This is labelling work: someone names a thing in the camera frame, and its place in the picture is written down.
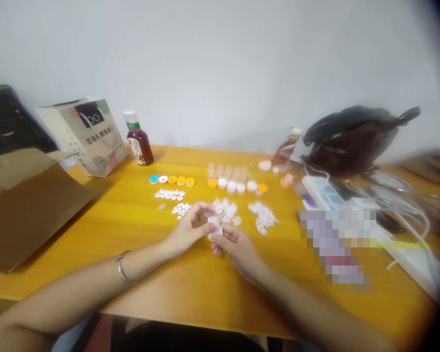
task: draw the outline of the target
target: cardboard box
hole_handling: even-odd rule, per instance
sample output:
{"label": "cardboard box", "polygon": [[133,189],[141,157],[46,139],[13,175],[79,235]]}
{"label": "cardboard box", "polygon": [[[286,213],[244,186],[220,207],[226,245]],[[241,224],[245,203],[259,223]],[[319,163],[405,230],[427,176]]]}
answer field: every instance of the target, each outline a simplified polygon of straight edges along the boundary
{"label": "cardboard box", "polygon": [[0,272],[23,263],[93,198],[59,165],[71,154],[0,156]]}

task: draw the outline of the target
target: pile of plastic pieces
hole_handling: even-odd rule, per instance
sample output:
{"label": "pile of plastic pieces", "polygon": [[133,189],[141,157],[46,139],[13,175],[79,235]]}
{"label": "pile of plastic pieces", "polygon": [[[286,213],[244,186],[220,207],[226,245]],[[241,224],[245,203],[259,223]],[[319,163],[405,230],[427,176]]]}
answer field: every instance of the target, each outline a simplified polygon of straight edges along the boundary
{"label": "pile of plastic pieces", "polygon": [[236,204],[230,204],[228,199],[224,198],[222,201],[216,199],[213,206],[221,223],[230,223],[233,221],[236,226],[241,224],[241,218],[239,216],[234,218],[235,213],[238,211]]}
{"label": "pile of plastic pieces", "polygon": [[184,191],[179,190],[164,190],[161,188],[158,192],[155,193],[155,197],[157,198],[166,198],[166,199],[172,199],[172,200],[182,200],[182,197],[186,194]]}
{"label": "pile of plastic pieces", "polygon": [[178,214],[177,219],[181,220],[181,218],[188,212],[188,210],[191,209],[191,205],[189,203],[180,203],[177,206],[173,208],[172,213]]}
{"label": "pile of plastic pieces", "polygon": [[256,228],[258,229],[261,235],[265,235],[267,233],[266,228],[272,226],[278,220],[275,218],[272,210],[262,205],[259,202],[254,204],[249,204],[248,209],[251,210],[258,217],[256,218]]}

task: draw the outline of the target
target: bottle label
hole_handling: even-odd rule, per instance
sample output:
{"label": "bottle label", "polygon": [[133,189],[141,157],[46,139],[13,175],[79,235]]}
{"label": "bottle label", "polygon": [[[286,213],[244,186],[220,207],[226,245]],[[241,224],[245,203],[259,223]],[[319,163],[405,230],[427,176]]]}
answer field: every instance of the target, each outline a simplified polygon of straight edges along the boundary
{"label": "bottle label", "polygon": [[283,165],[287,163],[293,154],[297,140],[298,138],[288,136],[288,139],[282,143],[277,152],[274,154],[274,157],[272,158],[272,165]]}
{"label": "bottle label", "polygon": [[140,123],[138,122],[126,122],[127,127],[129,128],[130,131],[136,131],[140,129]]}
{"label": "bottle label", "polygon": [[140,148],[140,143],[138,143],[138,140],[136,140],[134,138],[129,138],[129,144],[131,146],[132,153],[135,156],[135,159],[137,160],[137,163],[139,165],[146,165],[145,159],[143,158],[143,155],[142,155],[142,148]]}

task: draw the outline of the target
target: white wall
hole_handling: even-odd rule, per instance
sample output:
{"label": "white wall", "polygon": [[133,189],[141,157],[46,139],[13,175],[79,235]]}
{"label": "white wall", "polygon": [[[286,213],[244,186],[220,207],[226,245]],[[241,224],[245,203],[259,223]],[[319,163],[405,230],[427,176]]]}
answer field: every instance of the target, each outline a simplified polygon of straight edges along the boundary
{"label": "white wall", "polygon": [[132,109],[153,144],[181,146],[280,139],[355,104],[420,106],[387,161],[440,147],[440,28],[418,3],[0,0],[0,83],[30,110],[105,97],[122,135]]}

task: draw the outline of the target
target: hand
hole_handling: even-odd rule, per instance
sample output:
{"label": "hand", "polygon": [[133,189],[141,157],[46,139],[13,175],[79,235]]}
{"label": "hand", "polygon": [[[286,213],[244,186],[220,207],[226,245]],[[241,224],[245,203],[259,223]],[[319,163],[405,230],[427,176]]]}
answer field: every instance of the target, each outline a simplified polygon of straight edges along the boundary
{"label": "hand", "polygon": [[229,224],[223,224],[222,228],[223,236],[212,236],[212,251],[217,255],[221,253],[221,250],[226,252],[240,274],[254,284],[267,270],[266,263],[260,257],[246,232]]}
{"label": "hand", "polygon": [[174,230],[163,240],[168,244],[173,257],[181,255],[199,238],[215,231],[216,226],[213,223],[200,225],[203,219],[211,215],[215,215],[214,207],[209,203],[198,201],[179,220]]}

